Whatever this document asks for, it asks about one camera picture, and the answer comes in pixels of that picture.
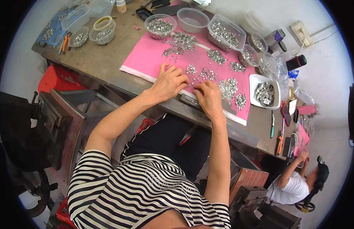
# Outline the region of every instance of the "blue tray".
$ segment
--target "blue tray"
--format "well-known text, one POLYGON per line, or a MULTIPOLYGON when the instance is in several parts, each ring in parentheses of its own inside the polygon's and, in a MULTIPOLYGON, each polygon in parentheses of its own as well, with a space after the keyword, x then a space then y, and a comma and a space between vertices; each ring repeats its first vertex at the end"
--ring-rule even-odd
POLYGON ((47 40, 42 40, 42 36, 43 36, 43 32, 41 31, 40 35, 38 36, 38 38, 36 39, 36 42, 46 42, 48 45, 52 45, 54 47, 58 46, 58 44, 60 42, 62 42, 62 39, 65 37, 67 31, 66 30, 62 30, 61 28, 61 21, 58 22, 58 18, 62 13, 70 13, 72 12, 74 9, 70 10, 62 10, 56 13, 56 15, 50 20, 52 21, 50 28, 53 27, 55 29, 54 34, 47 40))

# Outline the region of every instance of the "electrical outlet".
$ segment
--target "electrical outlet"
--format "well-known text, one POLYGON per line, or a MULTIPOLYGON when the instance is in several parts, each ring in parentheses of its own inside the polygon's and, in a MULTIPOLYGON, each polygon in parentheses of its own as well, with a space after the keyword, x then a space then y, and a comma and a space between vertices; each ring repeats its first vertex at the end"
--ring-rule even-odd
POLYGON ((296 37, 299 39, 300 44, 304 46, 309 46, 313 43, 312 39, 310 38, 307 30, 304 28, 304 25, 301 21, 295 22, 293 25, 290 26, 291 30, 293 30, 296 37))

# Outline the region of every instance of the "black pants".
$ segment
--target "black pants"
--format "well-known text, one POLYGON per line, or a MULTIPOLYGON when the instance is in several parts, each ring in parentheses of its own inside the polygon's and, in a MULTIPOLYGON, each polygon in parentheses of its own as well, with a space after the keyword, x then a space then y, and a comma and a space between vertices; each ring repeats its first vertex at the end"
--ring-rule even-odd
POLYGON ((154 125, 136 134, 125 145, 120 161, 138 153, 157 153, 172 159, 185 172, 190 181, 195 181, 210 151, 211 131, 197 127, 182 146, 178 146, 193 123, 172 114, 165 114, 154 125))

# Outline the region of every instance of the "striped shirt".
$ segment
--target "striped shirt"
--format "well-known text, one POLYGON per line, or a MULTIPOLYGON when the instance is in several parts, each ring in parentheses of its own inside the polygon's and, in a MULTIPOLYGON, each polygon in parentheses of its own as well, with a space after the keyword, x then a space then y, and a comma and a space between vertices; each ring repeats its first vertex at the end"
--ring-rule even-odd
POLYGON ((105 153, 83 153, 68 205, 77 228, 141 228, 170 209, 189 227, 230 228, 227 205, 209 203, 170 158, 153 153, 128 156, 115 169, 105 153))

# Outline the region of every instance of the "orange-handled pliers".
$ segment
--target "orange-handled pliers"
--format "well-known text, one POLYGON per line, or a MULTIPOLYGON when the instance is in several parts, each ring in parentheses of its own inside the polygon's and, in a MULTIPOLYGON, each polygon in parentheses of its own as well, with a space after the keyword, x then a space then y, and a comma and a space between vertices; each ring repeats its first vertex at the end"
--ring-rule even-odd
POLYGON ((279 136, 277 136, 276 147, 275 147, 275 156, 280 155, 282 147, 282 130, 279 131, 279 136))
POLYGON ((62 53, 63 53, 63 54, 65 54, 66 44, 67 44, 68 41, 69 41, 70 35, 71 35, 71 33, 68 33, 68 34, 65 36, 65 41, 64 41, 64 44, 63 44, 63 47, 62 47, 62 53))

